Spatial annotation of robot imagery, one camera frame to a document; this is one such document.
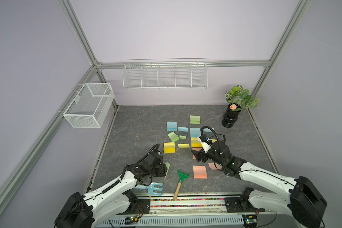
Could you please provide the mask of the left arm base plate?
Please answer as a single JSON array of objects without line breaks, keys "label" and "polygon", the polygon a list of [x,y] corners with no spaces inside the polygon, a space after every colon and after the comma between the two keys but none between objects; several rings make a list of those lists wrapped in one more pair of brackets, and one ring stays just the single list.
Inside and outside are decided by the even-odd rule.
[{"label": "left arm base plate", "polygon": [[137,201],[131,202],[128,209],[122,214],[149,214],[151,209],[150,204],[150,199],[138,199]]}]

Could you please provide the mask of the pink memo pad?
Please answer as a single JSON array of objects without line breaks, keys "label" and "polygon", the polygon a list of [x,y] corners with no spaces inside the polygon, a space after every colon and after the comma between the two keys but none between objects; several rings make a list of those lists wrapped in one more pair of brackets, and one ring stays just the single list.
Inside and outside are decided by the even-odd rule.
[{"label": "pink memo pad", "polygon": [[198,152],[199,152],[201,149],[202,149],[202,148],[192,148],[192,150],[198,151]]},{"label": "pink memo pad", "polygon": [[205,166],[193,166],[193,177],[195,179],[207,179],[207,171]]}]

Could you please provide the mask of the yellow fanned memo pad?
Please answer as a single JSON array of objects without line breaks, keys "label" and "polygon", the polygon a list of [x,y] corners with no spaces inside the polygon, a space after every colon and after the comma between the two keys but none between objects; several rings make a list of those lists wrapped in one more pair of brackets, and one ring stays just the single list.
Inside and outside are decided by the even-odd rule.
[{"label": "yellow fanned memo pad", "polygon": [[173,154],[176,152],[176,149],[175,149],[175,143],[174,142],[165,142],[163,144],[163,152],[165,154]]}]

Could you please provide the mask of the light blue memo pad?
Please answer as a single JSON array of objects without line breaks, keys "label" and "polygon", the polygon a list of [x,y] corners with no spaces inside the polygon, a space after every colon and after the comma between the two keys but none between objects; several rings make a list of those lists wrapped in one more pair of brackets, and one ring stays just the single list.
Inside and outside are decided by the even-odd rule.
[{"label": "light blue memo pad", "polygon": [[178,127],[177,127],[176,122],[167,122],[167,125],[166,125],[167,131],[177,131],[177,129],[178,129]]}]

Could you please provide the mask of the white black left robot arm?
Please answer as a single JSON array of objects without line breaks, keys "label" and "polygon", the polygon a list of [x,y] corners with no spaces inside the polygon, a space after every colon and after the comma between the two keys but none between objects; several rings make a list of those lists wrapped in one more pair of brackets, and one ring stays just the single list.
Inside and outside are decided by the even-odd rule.
[{"label": "white black left robot arm", "polygon": [[126,165],[120,176],[84,195],[72,194],[54,222],[56,228],[94,228],[107,218],[134,212],[138,198],[131,191],[167,173],[163,154],[155,145],[138,162]]}]

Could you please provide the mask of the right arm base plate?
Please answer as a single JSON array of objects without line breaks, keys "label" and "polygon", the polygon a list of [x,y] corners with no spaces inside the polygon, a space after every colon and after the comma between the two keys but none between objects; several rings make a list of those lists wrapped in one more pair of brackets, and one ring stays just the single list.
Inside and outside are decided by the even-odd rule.
[{"label": "right arm base plate", "polygon": [[254,207],[247,199],[240,199],[235,197],[227,197],[225,200],[225,207],[227,213],[238,213],[238,212],[265,212],[264,209]]}]

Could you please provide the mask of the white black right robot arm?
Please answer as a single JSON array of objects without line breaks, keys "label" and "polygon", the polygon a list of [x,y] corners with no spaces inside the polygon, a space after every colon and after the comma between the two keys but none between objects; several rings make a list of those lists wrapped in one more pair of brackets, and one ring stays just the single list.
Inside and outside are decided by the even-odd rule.
[{"label": "white black right robot arm", "polygon": [[191,150],[198,162],[213,161],[229,177],[257,184],[268,192],[246,188],[237,206],[243,211],[264,209],[292,216],[306,228],[324,228],[327,201],[306,177],[290,178],[269,172],[233,156],[224,142],[201,142],[200,150]]}]

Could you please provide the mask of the torn blue memo page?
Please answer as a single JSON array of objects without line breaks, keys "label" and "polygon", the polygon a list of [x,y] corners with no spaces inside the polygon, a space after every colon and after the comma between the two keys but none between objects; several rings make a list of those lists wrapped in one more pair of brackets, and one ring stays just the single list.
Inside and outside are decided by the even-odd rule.
[{"label": "torn blue memo page", "polygon": [[210,129],[210,128],[204,128],[203,131],[205,131],[205,132],[212,132],[212,130],[214,130],[214,129],[213,129],[213,128],[212,128],[212,129]]}]

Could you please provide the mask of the light green memo pad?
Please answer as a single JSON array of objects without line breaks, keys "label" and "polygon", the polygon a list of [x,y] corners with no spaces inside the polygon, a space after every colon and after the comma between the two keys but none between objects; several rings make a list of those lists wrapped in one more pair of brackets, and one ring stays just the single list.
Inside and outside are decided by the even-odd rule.
[{"label": "light green memo pad", "polygon": [[167,173],[170,169],[170,164],[168,162],[165,162],[164,166],[165,166],[165,172]]}]

